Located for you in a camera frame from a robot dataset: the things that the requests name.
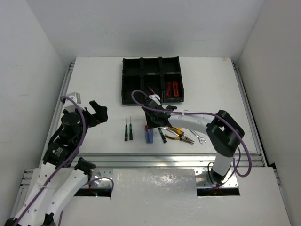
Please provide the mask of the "yellow pliers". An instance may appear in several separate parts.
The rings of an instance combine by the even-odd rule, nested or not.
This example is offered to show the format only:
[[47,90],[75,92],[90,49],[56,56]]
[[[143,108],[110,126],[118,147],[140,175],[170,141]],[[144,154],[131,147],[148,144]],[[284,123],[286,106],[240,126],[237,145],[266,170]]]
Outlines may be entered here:
[[179,128],[168,127],[168,129],[177,135],[184,135],[184,132]]
[[165,137],[168,138],[168,139],[171,139],[171,140],[179,140],[179,141],[183,141],[185,143],[188,143],[188,144],[194,144],[194,141],[184,135],[177,135],[175,137],[173,136],[170,136],[168,134],[165,134]]

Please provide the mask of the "red utility knife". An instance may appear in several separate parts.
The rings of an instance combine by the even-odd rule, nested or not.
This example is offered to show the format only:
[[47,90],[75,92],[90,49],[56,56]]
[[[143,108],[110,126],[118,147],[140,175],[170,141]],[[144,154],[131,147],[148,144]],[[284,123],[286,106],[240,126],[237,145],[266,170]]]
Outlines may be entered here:
[[178,90],[178,82],[173,81],[173,94],[174,97],[179,97],[179,90]]
[[168,82],[167,83],[167,90],[166,90],[166,93],[165,93],[165,98],[166,99],[170,98],[170,95],[171,95],[171,82]]

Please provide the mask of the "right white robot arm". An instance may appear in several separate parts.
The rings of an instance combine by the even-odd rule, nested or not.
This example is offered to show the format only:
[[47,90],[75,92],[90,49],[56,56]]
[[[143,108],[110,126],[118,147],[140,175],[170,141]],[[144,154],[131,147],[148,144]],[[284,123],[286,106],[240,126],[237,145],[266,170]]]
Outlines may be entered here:
[[224,110],[219,110],[216,114],[180,112],[175,106],[163,108],[161,104],[150,99],[142,105],[142,109],[149,126],[190,129],[209,137],[216,151],[215,161],[207,176],[213,185],[222,184],[238,146],[246,148],[242,140],[245,135],[243,129]]

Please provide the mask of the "green black screwdriver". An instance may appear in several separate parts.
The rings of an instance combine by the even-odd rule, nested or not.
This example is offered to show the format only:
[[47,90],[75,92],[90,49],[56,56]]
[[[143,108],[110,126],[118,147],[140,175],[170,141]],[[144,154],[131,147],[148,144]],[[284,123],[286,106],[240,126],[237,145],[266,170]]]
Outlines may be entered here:
[[166,140],[165,135],[164,135],[163,132],[162,132],[162,129],[161,129],[161,128],[158,128],[158,131],[159,131],[159,133],[160,133],[160,136],[161,136],[161,138],[162,138],[163,143],[166,144],[166,143],[167,143],[167,140]]

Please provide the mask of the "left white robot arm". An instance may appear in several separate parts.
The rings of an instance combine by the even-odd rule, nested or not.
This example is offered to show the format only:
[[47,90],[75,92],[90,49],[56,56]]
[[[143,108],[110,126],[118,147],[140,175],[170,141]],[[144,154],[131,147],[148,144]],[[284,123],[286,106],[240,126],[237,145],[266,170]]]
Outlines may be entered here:
[[96,165],[80,157],[87,130],[108,120],[107,107],[90,101],[95,113],[81,108],[69,98],[72,110],[64,109],[61,124],[48,143],[39,176],[20,211],[6,221],[7,226],[56,226],[70,199],[84,185],[91,184]]

